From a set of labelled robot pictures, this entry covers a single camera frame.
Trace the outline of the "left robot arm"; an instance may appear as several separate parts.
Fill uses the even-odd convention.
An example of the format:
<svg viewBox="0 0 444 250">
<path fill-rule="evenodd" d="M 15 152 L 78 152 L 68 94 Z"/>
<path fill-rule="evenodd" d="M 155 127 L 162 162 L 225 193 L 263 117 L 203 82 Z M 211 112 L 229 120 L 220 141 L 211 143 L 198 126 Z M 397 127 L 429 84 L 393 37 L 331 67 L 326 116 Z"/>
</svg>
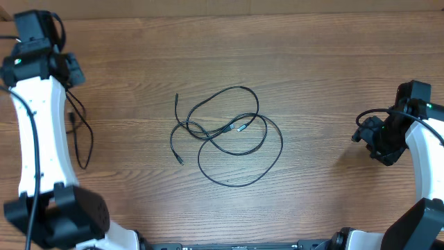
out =
<svg viewBox="0 0 444 250">
<path fill-rule="evenodd" d="M 4 204 L 6 219 L 42 249 L 144 249 L 135 231 L 110 219 L 102 196 L 79 185 L 69 156 L 65 104 L 79 108 L 70 89 L 85 77 L 63 51 L 61 19 L 47 10 L 14 16 L 18 36 L 3 59 L 3 90 L 19 124 L 22 173 L 18 197 Z"/>
</svg>

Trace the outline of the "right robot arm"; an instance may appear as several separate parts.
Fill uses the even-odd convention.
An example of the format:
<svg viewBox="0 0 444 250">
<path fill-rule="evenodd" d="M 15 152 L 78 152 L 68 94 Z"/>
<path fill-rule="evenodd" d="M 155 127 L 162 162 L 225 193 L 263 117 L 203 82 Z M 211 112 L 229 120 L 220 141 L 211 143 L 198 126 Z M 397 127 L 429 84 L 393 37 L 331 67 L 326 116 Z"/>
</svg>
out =
<svg viewBox="0 0 444 250">
<path fill-rule="evenodd" d="M 353 142 L 363 140 L 372 159 L 386 166 L 409 151 L 413 163 L 416 203 L 384 233 L 342 228 L 318 249 L 393 250 L 442 249 L 443 232 L 443 107 L 432 103 L 428 83 L 409 81 L 398 86 L 395 103 L 377 117 L 378 108 L 356 118 Z"/>
</svg>

